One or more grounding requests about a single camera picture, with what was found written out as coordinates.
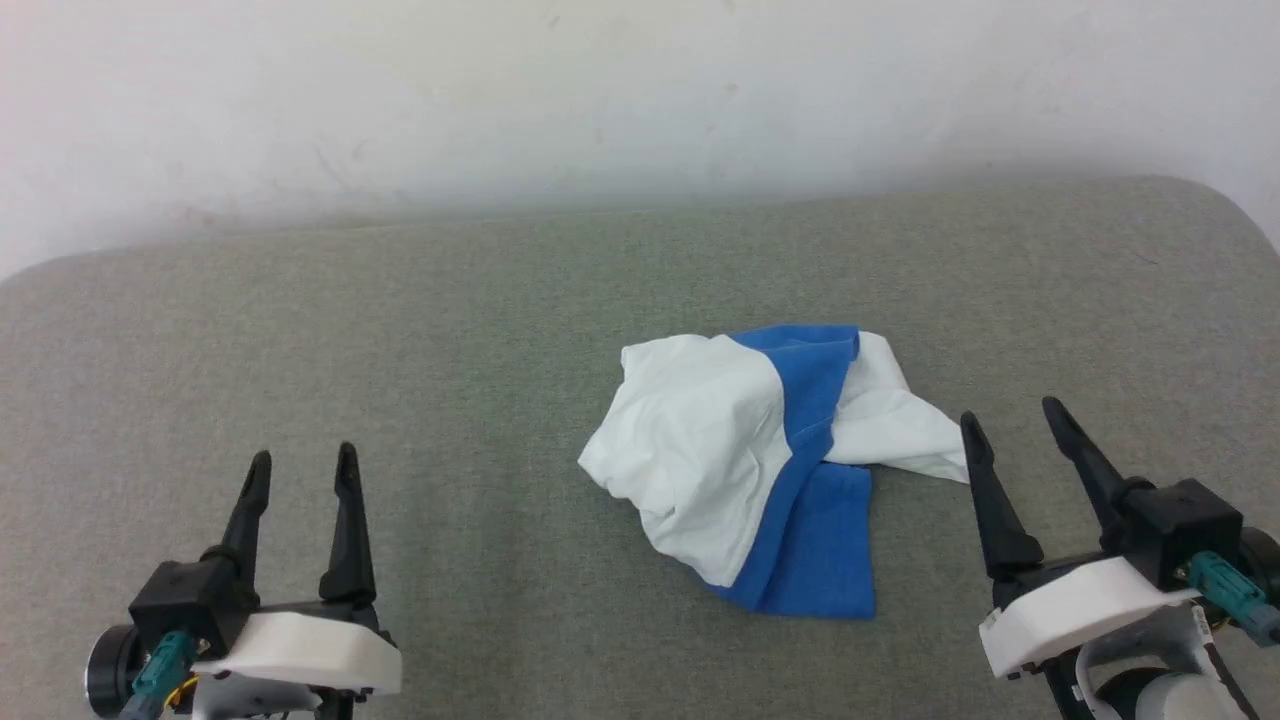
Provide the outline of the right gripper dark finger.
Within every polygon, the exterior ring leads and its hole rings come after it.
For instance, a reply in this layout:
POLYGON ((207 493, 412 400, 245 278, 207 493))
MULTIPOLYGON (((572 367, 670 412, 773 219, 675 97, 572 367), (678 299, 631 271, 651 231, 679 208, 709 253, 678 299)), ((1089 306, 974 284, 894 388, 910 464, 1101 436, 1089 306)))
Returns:
POLYGON ((1102 530, 1125 530, 1126 497, 1138 489, 1153 489, 1155 484, 1144 477, 1124 477, 1060 398, 1044 396, 1042 410, 1060 454, 1075 468, 1102 530))
POLYGON ((966 471, 987 577, 1014 582, 1044 560, 1039 541, 1021 524, 995 470, 995 451, 973 411, 960 419, 966 471))

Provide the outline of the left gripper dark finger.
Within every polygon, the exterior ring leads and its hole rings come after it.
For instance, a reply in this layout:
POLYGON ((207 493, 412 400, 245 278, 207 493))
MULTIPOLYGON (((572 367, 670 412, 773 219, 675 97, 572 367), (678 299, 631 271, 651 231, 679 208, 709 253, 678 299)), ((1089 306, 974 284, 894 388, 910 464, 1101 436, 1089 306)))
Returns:
POLYGON ((259 551, 259 529, 271 487, 273 459, 268 450, 256 452, 230 511, 221 541, 206 548, 201 561, 230 564, 238 582, 253 582, 259 551))
POLYGON ((351 442, 339 447, 334 493, 338 501, 334 537, 317 593, 328 603, 369 606, 378 597, 376 578, 358 455, 351 442))

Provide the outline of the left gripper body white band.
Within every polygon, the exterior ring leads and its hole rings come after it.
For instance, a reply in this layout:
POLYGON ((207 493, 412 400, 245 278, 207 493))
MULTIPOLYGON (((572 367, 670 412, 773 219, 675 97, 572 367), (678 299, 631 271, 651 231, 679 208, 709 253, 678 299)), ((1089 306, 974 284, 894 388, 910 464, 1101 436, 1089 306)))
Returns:
POLYGON ((132 719, 161 717, 188 689, 195 719, 348 719, 403 685, 402 653, 372 603, 260 609, 225 561, 161 562, 129 614, 146 653, 131 683, 132 719))

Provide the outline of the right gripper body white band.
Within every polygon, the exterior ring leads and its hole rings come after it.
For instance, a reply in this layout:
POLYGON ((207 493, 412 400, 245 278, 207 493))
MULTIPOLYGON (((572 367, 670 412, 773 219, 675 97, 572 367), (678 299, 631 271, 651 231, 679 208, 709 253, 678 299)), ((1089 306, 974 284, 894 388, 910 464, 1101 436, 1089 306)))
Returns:
POLYGON ((1220 678, 1193 561, 1211 553, 1248 571, 1243 514, 1193 479, 1134 491, 1126 510, 1116 550, 1043 560, 1014 582, 992 582, 995 606, 979 634, 996 676, 1070 651, 1105 662, 1148 650, 1176 670, 1220 678))

